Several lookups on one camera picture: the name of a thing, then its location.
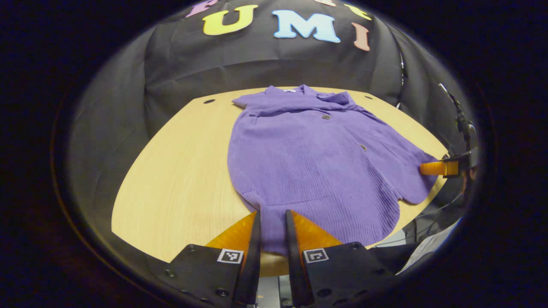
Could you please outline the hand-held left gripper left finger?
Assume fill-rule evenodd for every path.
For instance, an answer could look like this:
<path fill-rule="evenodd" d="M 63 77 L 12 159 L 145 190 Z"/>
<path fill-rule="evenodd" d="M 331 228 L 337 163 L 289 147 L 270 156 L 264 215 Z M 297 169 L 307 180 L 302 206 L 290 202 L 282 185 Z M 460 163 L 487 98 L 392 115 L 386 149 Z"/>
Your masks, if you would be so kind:
<path fill-rule="evenodd" d="M 262 253 L 261 215 L 252 212 L 208 244 L 188 244 L 156 278 L 194 308 L 254 307 Z"/>

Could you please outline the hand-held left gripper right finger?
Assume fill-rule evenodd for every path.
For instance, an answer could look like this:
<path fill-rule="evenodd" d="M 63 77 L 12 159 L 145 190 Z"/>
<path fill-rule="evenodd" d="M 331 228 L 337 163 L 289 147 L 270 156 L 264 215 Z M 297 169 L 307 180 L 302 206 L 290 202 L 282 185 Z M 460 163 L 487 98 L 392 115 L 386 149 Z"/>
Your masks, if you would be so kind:
<path fill-rule="evenodd" d="M 364 308 L 398 283 L 371 249 L 341 244 L 292 210 L 286 211 L 286 246 L 296 308 Z"/>

